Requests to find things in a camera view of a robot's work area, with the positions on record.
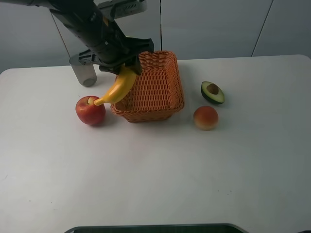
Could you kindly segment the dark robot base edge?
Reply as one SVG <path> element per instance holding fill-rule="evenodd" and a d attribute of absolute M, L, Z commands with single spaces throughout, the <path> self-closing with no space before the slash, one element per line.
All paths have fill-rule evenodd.
<path fill-rule="evenodd" d="M 246 230 L 229 223 L 130 225 L 130 226 L 80 226 L 66 233 L 246 233 Z"/>

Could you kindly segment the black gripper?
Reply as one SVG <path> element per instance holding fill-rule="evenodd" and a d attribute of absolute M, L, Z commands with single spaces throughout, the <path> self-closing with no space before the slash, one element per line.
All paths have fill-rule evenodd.
<path fill-rule="evenodd" d="M 99 65 L 99 70 L 119 75 L 123 66 L 129 68 L 137 75 L 142 68 L 139 55 L 142 52 L 154 52 L 154 43 L 151 39 L 127 37 L 123 34 L 116 22 L 108 22 L 95 19 L 73 19 L 70 21 L 70 31 L 84 42 L 86 51 L 80 52 L 80 61 L 88 61 Z"/>

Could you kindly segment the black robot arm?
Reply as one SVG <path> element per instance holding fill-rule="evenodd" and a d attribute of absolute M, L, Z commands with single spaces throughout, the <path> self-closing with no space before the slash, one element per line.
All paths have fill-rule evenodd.
<path fill-rule="evenodd" d="M 119 74 L 127 67 L 141 73 L 139 55 L 153 52 L 152 39 L 127 37 L 117 18 L 141 13 L 145 0 L 11 0 L 10 4 L 45 7 L 81 42 L 87 50 L 70 58 L 72 66 L 99 65 L 100 70 Z"/>

